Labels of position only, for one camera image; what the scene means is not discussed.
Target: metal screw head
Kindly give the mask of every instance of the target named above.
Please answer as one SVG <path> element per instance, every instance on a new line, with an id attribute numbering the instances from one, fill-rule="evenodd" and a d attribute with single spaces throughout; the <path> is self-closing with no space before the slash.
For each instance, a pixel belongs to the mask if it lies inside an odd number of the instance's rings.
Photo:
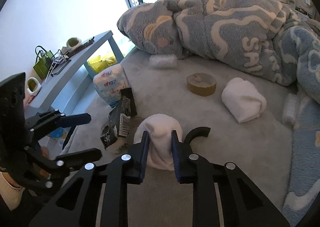
<path id="1" fill-rule="evenodd" d="M 87 163 L 87 164 L 84 165 L 84 168 L 86 170 L 91 170 L 91 169 L 94 168 L 94 164 L 93 163 Z"/>
<path id="2" fill-rule="evenodd" d="M 232 162 L 229 162 L 226 164 L 227 169 L 234 170 L 236 168 L 236 165 Z"/>
<path id="3" fill-rule="evenodd" d="M 60 166 L 63 166 L 63 165 L 64 165 L 64 162 L 62 160 L 58 160 L 57 161 L 57 166 L 60 167 Z"/>
<path id="4" fill-rule="evenodd" d="M 199 156 L 197 154 L 192 153 L 189 155 L 189 159 L 191 159 L 191 160 L 197 160 L 198 158 L 199 158 Z"/>
<path id="5" fill-rule="evenodd" d="M 131 159 L 131 156 L 129 154 L 124 154 L 121 156 L 121 159 L 124 160 L 124 161 L 128 161 Z"/>
<path id="6" fill-rule="evenodd" d="M 45 183 L 45 187 L 46 187 L 46 188 L 51 188 L 51 187 L 53 187 L 53 183 L 52 183 L 51 181 L 47 181 L 47 182 Z"/>

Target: sleeve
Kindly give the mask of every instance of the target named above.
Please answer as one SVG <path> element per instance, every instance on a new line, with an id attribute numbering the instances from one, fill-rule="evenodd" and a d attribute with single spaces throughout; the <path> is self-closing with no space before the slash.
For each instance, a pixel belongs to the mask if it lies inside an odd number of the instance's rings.
<path id="1" fill-rule="evenodd" d="M 16 188 L 10 185 L 0 172 L 0 195 L 11 211 L 20 204 L 24 190 L 25 188 Z"/>

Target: white package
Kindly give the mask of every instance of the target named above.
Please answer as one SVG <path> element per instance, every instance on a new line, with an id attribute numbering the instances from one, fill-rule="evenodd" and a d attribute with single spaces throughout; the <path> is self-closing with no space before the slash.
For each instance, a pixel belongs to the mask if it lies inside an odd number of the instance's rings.
<path id="1" fill-rule="evenodd" d="M 100 97 L 111 107 L 121 98 L 121 89 L 130 87 L 121 64 L 112 65 L 93 78 L 93 84 Z"/>
<path id="2" fill-rule="evenodd" d="M 295 124 L 297 119 L 297 111 L 299 105 L 299 98 L 294 94 L 288 94 L 284 100 L 282 123 Z"/>

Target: blanket pattern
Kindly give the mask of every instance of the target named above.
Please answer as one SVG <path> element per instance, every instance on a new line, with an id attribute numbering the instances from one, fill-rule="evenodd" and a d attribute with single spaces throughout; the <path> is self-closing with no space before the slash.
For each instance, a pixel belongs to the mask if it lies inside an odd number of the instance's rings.
<path id="1" fill-rule="evenodd" d="M 158 0 L 126 11 L 119 30 L 150 54 L 199 55 L 288 86 L 320 103 L 320 41 L 275 0 Z"/>
<path id="2" fill-rule="evenodd" d="M 292 227 L 307 213 L 320 191 L 320 104 L 299 87 L 300 104 L 292 133 L 288 194 L 282 213 Z"/>

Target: green bag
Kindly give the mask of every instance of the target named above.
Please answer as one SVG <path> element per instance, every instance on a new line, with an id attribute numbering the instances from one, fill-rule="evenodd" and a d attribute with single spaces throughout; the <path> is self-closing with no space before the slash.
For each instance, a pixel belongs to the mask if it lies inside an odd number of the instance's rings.
<path id="1" fill-rule="evenodd" d="M 50 67 L 52 65 L 52 58 L 54 57 L 54 55 L 52 54 L 51 50 L 46 51 L 42 46 L 36 46 L 35 52 L 37 57 L 36 64 L 33 66 L 33 69 L 41 79 L 45 79 L 49 73 Z"/>

